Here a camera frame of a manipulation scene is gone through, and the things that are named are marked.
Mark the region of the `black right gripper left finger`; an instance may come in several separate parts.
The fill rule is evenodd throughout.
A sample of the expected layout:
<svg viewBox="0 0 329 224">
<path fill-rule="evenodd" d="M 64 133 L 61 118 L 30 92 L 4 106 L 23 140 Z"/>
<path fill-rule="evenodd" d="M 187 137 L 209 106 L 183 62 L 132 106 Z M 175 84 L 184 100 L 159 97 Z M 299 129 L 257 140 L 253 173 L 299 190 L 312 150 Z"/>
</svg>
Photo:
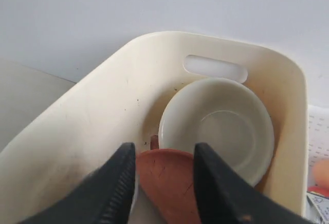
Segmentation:
<svg viewBox="0 0 329 224">
<path fill-rule="evenodd" d="M 123 143 L 73 191 L 22 223 L 127 223 L 136 183 L 136 151 Z"/>
</svg>

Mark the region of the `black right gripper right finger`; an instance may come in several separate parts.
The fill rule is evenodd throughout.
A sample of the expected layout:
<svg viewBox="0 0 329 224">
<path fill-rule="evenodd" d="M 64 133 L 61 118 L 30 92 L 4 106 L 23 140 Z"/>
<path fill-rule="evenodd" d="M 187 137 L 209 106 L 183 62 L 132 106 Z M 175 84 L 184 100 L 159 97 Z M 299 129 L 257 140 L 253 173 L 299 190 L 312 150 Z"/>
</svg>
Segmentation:
<svg viewBox="0 0 329 224">
<path fill-rule="evenodd" d="M 206 143 L 194 147 L 193 183 L 202 223 L 308 223 L 255 190 Z"/>
</svg>

